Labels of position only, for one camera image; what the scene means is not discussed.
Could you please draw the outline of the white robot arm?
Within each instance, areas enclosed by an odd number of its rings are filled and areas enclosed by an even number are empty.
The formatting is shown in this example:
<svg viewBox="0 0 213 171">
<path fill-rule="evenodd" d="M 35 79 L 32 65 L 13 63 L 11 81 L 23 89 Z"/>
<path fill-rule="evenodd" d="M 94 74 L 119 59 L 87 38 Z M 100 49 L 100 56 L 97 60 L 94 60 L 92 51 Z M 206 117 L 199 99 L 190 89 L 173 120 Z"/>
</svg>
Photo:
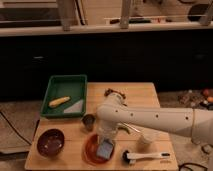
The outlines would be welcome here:
<svg viewBox="0 0 213 171">
<path fill-rule="evenodd" d="M 127 107 L 111 93 L 97 107 L 98 135 L 113 140 L 119 123 L 173 133 L 213 145 L 213 111 L 192 108 Z"/>
</svg>

